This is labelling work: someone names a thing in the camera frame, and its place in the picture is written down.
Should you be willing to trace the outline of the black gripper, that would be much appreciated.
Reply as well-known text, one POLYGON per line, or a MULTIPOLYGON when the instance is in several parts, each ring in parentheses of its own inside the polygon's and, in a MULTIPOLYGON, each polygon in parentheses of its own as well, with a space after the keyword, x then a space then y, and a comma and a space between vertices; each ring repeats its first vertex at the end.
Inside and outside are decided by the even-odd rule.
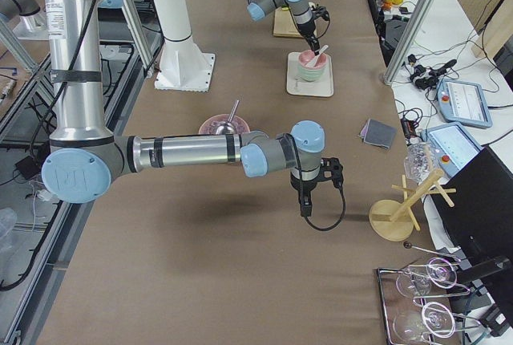
POLYGON ((343 166, 338 158, 321 158, 320 164, 310 170, 293 168, 290 182, 296 189, 299 201, 311 201, 311 192, 319 183, 331 181, 333 187, 343 194, 343 166))
POLYGON ((310 4, 296 4, 296 26, 299 34, 307 41, 314 55, 320 50, 317 38, 315 20, 323 18, 329 21, 329 12, 325 6, 311 6, 310 4))

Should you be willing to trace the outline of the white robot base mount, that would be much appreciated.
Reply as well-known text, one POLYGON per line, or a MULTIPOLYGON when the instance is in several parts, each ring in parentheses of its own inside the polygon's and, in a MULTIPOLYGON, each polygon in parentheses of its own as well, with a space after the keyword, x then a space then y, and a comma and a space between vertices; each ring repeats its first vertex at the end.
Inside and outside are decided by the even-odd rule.
POLYGON ((186 0, 153 0, 164 37, 155 88, 198 91, 209 89, 215 55, 194 42, 186 0))

